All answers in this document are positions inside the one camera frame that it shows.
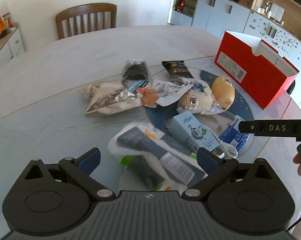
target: white cable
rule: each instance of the white cable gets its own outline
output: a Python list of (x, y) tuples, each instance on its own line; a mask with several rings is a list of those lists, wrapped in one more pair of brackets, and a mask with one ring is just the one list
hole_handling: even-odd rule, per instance
[(234, 159), (237, 158), (238, 152), (233, 145), (223, 142), (209, 127), (206, 126), (205, 128), (208, 129), (212, 133), (214, 138), (219, 142), (218, 148), (220, 148), (225, 153), (225, 156), (229, 156)]

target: wooden chair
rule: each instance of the wooden chair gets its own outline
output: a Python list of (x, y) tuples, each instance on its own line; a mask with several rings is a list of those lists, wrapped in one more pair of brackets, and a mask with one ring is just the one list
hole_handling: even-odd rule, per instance
[(59, 38), (115, 28), (116, 12), (117, 6), (111, 3), (90, 3), (66, 9), (56, 15)]

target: black cable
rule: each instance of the black cable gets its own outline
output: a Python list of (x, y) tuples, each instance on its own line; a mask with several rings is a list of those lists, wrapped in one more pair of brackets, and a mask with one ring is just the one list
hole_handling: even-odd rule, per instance
[(299, 222), (301, 222), (301, 217), (293, 224), (291, 225), (289, 228), (287, 228), (287, 232), (290, 231), (294, 226), (296, 226)]

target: red box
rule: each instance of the red box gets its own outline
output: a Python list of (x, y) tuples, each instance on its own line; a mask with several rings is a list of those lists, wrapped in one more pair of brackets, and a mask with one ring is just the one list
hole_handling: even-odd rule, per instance
[(298, 69), (261, 38), (227, 31), (215, 59), (263, 109), (294, 81)]

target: black package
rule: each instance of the black package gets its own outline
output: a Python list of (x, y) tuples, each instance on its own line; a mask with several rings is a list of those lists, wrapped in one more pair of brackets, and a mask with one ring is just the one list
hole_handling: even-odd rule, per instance
[(162, 61), (162, 65), (169, 73), (172, 82), (178, 82), (179, 78), (194, 78), (183, 60)]
[(128, 60), (125, 64), (123, 79), (129, 79), (129, 80), (148, 79), (146, 62), (140, 59)]

